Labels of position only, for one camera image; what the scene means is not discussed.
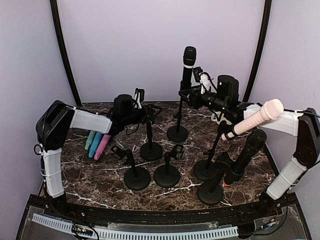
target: wire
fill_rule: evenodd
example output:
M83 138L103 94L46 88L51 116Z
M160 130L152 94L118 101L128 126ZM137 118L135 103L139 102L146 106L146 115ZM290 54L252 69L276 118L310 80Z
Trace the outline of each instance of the wire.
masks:
M288 193L286 193L286 210L285 210L285 217L284 217L284 220L282 221L282 223L280 225L278 225L278 227L274 230L274 231L271 231L271 232L268 232L268 233L258 233L258 234L255 234L265 228L262 228L262 227L265 227L265 224L262 225L261 227L259 227L257 230L255 231L252 231L252 232L240 232L239 231L239 236L247 236L247 235L252 235L252 236L267 236L267 235L271 235L271 234L274 234L275 232L277 232L279 229L282 228L282 226L285 224L286 220L287 220L287 217L288 217L288 211L289 211L289 198L288 198Z
M213 78L210 78L210 77L209 77L209 81L210 81L211 85L213 86L213 88L214 88L215 91L217 92L218 89L216 88L216 86L214 85L214 83L212 82L212 80L213 80Z
M72 219L71 217L65 216L65 215L61 214L60 212L58 212L58 210L56 210L55 207L53 206L53 204L52 204L52 202L51 202L51 199L50 199L50 196L49 196L49 194L48 194L48 192L47 192L47 184L44 184L44 186L45 186L44 195L45 195L46 199L48 200L51 208L55 211L56 214L58 214L59 216L63 217L64 219L68 219L68 220L72 221L72 223L73 223L73 222L76 222L76 223L78 223L78 224L81 224L81 225L83 225L83 226L86 226L86 227L90 228L90 229L91 229L92 231L94 231L94 233L96 234L96 239L97 239L97 240L100 239L97 230L95 230L95 229L94 229L92 226L90 226L89 224L86 224L86 223L84 223L84 222L82 222L82 221L79 221L79 220L76 220L76 219Z
M125 134L128 135L128 136L131 135L131 134L134 134L136 131L138 131L139 125L140 125L140 124L138 123L137 126L136 126L136 128L135 128L135 130L134 130L133 132L130 132L130 133L128 133L128 130L129 130L128 127L125 126L125 129L126 129L126 130L125 130Z

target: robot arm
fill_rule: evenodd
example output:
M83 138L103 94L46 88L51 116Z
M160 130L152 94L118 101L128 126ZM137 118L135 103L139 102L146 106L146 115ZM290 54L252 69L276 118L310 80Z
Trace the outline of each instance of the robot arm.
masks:
M114 99L113 109L107 116L80 110L62 101L55 101L49 107L36 124L36 132L41 147L41 174L51 197L57 198L64 194L61 152L68 130L77 128L115 136L125 126L142 122L147 114L146 108L141 104L144 93L143 89L136 89L135 99L127 94L119 95ZM148 111L152 111L156 117L161 109L155 111L151 106Z
M243 112L246 119L260 110L260 106L252 104ZM313 108L305 112L284 111L276 120L265 122L259 127L280 131L297 137L296 150L291 160L282 169L277 178L267 188L264 198L271 198L273 201L279 199L297 180L311 168L320 154L320 124Z

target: marble surface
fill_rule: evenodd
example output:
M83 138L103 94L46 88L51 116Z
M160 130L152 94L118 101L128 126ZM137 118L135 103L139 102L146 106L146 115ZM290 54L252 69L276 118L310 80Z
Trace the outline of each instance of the marble surface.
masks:
M170 151L175 143L167 139L167 129L175 124L173 114L178 111L177 102L155 103L163 108L163 112L153 125L153 140L163 147L163 152ZM112 104L90 103L82 107L86 110L107 112ZM231 187L222 186L223 200L215 206L202 204L197 198L197 188L202 183L192 172L194 164L202 159L205 150L212 147L217 134L218 125L211 121L211 113L206 108L193 110L183 108L182 126L189 131L188 139L182 144L185 153L180 160L171 160L181 173L177 186L162 188L153 180L155 169L164 164L164 159L146 162L140 158L139 149L147 141L146 126L140 125L137 132L126 135L125 131L109 141L99 160L94 161L85 151L85 142L89 134L86 130L71 129L64 144L61 163L65 177L65 191L68 202L85 206L140 211L182 211L218 208L251 203L259 199L259 194L275 178L266 155L260 151L246 168L243 178ZM136 126L129 126L133 131ZM227 151L235 160L246 141L246 133L234 141L220 141L215 156ZM138 166L146 168L151 174L150 185L142 191L127 189L123 182L124 174L129 169L123 163L126 159L117 160L111 156L111 147L131 149Z

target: white plastic casing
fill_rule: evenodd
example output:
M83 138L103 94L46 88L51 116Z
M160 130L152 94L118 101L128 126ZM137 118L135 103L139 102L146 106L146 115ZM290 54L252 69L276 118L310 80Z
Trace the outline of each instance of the white plastic casing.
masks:
M111 128L111 120L103 115L94 115L87 111L74 109L70 128L86 129L107 134Z
M61 152L61 148L57 150L48 150L48 152L43 151L47 192L53 198L57 198L64 194L61 176Z
M245 131L253 129L267 121L276 120L281 113L284 112L284 106L279 99L272 99L266 101L259 111L245 118L233 127L234 132L237 135L243 134ZM232 132L227 133L229 138L233 138L235 135ZM221 136L222 140L227 140L225 134Z
M200 83L202 84L201 86L201 94L204 94L206 91L210 92L211 91L211 83L209 81L209 77L205 73L200 73Z
M301 165L295 157L282 169L279 176L271 183L266 193L274 200L280 198L300 177L306 166Z
M248 106L247 109L243 112L243 118L247 119L251 115L260 111L260 109L261 107L257 104L252 104ZM259 125L259 127L276 130L297 137L299 126L298 117L302 115L303 113L284 111L280 114L277 120L264 122L261 125Z

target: lavender wall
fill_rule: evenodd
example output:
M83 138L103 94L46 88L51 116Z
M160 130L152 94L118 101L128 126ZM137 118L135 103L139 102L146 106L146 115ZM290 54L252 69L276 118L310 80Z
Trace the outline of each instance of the lavender wall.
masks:
M16 238L42 181L35 125L60 99L74 104L48 0L0 1L0 239Z
M71 67L83 102L109 102L144 88L146 100L178 100L182 56L211 77L229 74L244 94L263 0L59 1Z
M279 98L288 109L313 107L320 113L320 1L273 1L265 47L251 101ZM267 131L267 145L282 169L296 138ZM293 188L314 239L319 239L320 166Z

